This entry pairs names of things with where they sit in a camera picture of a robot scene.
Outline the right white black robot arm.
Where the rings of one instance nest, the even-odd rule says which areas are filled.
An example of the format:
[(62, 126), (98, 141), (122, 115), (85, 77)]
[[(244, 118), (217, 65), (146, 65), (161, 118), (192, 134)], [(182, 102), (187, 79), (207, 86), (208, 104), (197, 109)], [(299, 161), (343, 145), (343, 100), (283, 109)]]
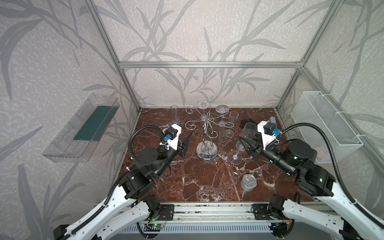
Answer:
[(266, 151), (261, 140), (239, 137), (248, 155), (254, 159), (264, 157), (289, 177), (304, 192), (332, 208), (336, 215), (325, 214), (305, 207), (299, 202), (275, 194), (268, 205), (268, 214), (304, 222), (344, 240), (382, 240), (384, 221), (366, 209), (353, 204), (342, 190), (340, 182), (327, 170), (314, 163), (317, 151), (300, 139), (288, 141), (286, 150)]

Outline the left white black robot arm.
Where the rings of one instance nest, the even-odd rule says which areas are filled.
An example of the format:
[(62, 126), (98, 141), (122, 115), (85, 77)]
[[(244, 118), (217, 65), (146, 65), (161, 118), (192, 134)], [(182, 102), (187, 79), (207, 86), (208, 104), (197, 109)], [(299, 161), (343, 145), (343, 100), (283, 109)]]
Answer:
[[(160, 133), (157, 148), (145, 148), (138, 155), (132, 149), (138, 133), (145, 129)], [(113, 183), (107, 197), (84, 217), (71, 225), (54, 229), (56, 240), (109, 240), (127, 227), (146, 220), (160, 212), (161, 204), (153, 196), (147, 196), (171, 165), (176, 156), (185, 157), (192, 134), (179, 141), (181, 127), (173, 125), (165, 132), (154, 125), (145, 125), (136, 130), (128, 142), (128, 152), (133, 164)]]

